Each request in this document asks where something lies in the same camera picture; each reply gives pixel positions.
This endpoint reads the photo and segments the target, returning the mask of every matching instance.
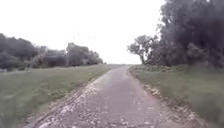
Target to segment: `green grass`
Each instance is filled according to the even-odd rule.
[[[144,84],[159,89],[172,105],[187,105],[207,121],[224,126],[224,69],[135,66],[130,70]]]
[[[23,122],[41,105],[62,98],[115,67],[118,65],[0,73],[0,128]]]

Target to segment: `sky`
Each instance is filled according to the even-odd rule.
[[[162,0],[0,0],[0,33],[65,49],[69,42],[97,51],[107,63],[137,64],[127,51],[153,35]]]

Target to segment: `paved path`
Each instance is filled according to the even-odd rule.
[[[128,68],[109,71],[35,128],[190,128],[175,123],[174,115],[127,74]]]

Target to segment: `distant tree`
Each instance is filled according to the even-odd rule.
[[[146,35],[139,36],[135,42],[128,46],[128,51],[139,55],[142,64],[146,63],[146,58],[149,55],[150,47],[157,41],[157,37],[149,37]]]
[[[89,50],[87,47],[69,43],[66,50],[68,66],[93,65],[102,63],[102,59],[99,57],[99,54]]]
[[[102,63],[99,54],[88,47],[69,43],[65,50],[34,46],[25,39],[0,34],[0,68],[24,70],[57,66],[81,66]]]

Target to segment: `leafy tree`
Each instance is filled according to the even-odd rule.
[[[128,46],[128,50],[136,55],[139,55],[142,64],[146,63],[146,58],[149,56],[149,50],[153,43],[157,41],[157,37],[149,37],[146,35],[139,36],[135,42]]]

